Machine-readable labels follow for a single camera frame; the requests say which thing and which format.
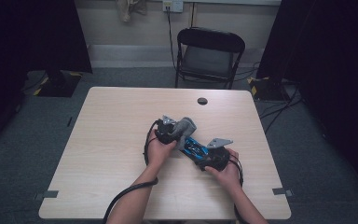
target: wall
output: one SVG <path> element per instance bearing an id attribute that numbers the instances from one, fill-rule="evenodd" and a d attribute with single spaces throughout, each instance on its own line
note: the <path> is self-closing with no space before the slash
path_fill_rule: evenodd
<path id="1" fill-rule="evenodd" d="M 162 3 L 146 3 L 147 15 L 131 13 L 131 21 L 124 22 L 119 18 L 116 1 L 76 0 L 87 44 L 169 48 L 169 24 L 167 14 L 162 12 Z M 196 3 L 192 17 L 193 3 L 184 2 L 183 13 L 171 13 L 173 47 L 176 46 L 177 33 L 188 27 L 193 18 L 194 26 L 230 31 L 241 36 L 246 43 L 245 55 L 259 54 L 267 44 L 279 8 L 277 4 L 271 5 Z"/>

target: hand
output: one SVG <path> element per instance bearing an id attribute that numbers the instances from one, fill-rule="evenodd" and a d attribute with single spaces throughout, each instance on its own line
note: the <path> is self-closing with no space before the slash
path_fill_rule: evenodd
<path id="1" fill-rule="evenodd" d="M 230 153 L 230 159 L 232 161 L 237 161 L 239 159 L 238 152 L 227 148 L 227 150 Z M 232 163 L 232 161 L 229 161 L 226 168 L 222 170 L 221 172 L 217 171 L 213 167 L 206 166 L 205 170 L 209 173 L 211 173 L 214 178 L 219 182 L 219 184 L 228 192 L 231 192 L 234 188 L 240 187 L 240 180 L 239 180 L 239 171 L 237 166 Z"/>
<path id="2" fill-rule="evenodd" d="M 160 168 L 162 164 L 170 157 L 173 148 L 176 146 L 176 141 L 173 141 L 168 145 L 161 143 L 156 137 L 155 130 L 152 130 L 150 133 L 148 141 L 148 165 Z"/>

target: forearm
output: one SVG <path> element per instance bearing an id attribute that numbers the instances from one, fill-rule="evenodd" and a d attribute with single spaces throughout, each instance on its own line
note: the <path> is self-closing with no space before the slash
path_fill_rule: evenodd
<path id="1" fill-rule="evenodd" d="M 153 181 L 156 179 L 158 172 L 159 167 L 147 166 L 142 174 L 133 182 L 133 185 Z M 151 190 L 152 187 L 146 187 L 125 194 L 112 209 L 107 223 L 141 223 L 144 218 Z"/>
<path id="2" fill-rule="evenodd" d="M 234 201 L 235 205 L 237 206 L 237 210 L 243 220 L 250 224 L 267 223 L 267 221 L 253 205 L 245 192 L 243 192 L 243 189 L 240 185 L 230 189 L 228 193 L 231 196 L 231 199 Z"/>

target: light wood table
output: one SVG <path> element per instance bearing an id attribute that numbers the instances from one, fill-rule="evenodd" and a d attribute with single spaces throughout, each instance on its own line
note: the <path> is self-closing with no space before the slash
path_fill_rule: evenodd
<path id="1" fill-rule="evenodd" d="M 197 100 L 204 97 L 207 105 Z M 287 219 L 291 211 L 253 98 L 248 91 L 90 89 L 45 198 L 42 218 L 101 219 L 108 204 L 145 168 L 147 131 L 162 115 L 190 117 L 192 134 L 203 145 L 213 138 L 234 141 L 240 153 L 243 189 L 267 219 Z M 145 219 L 235 219 L 233 203 L 214 178 L 174 151 L 158 175 Z"/>

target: chair backrest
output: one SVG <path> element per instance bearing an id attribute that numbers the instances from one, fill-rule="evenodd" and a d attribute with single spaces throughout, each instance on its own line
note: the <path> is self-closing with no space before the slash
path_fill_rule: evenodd
<path id="1" fill-rule="evenodd" d="M 240 54 L 245 50 L 245 42 L 238 35 L 199 27 L 180 31 L 177 41 L 179 49 L 181 44 L 184 44 L 202 49 L 216 49 Z"/>

